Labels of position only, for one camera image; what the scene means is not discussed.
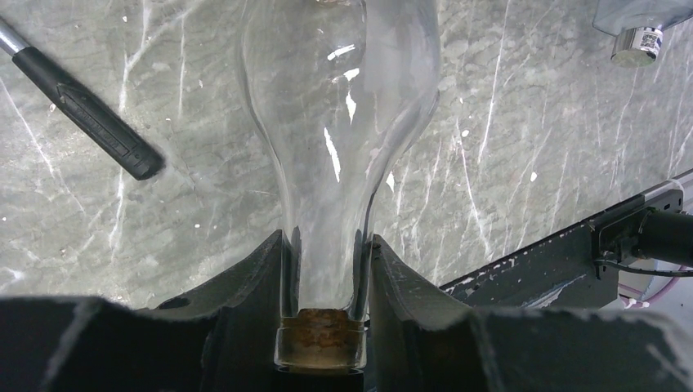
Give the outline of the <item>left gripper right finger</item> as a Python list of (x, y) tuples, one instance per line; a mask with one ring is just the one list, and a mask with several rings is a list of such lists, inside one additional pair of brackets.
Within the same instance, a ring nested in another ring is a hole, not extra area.
[(648, 311), (472, 308), (373, 239), (380, 391), (689, 391), (692, 339)]

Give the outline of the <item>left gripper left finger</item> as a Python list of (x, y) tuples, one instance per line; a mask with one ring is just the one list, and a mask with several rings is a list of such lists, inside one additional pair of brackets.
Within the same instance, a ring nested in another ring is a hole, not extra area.
[(268, 391), (282, 234), (153, 309), (98, 296), (1, 300), (4, 391)]

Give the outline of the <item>clear round cork-stoppered bottle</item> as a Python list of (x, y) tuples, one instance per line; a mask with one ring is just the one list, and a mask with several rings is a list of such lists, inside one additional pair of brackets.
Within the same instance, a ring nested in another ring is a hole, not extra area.
[(433, 1), (255, 1), (239, 81), (282, 205), (275, 363), (366, 364), (373, 204), (439, 101)]

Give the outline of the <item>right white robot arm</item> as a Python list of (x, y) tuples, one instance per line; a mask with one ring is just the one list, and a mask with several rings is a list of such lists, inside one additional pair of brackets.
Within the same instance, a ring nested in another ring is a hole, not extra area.
[[(692, 216), (644, 207), (604, 225), (596, 231), (592, 264), (597, 278), (608, 269), (645, 276), (690, 278), (692, 276)], [(640, 259), (665, 261), (677, 270), (633, 267)]]

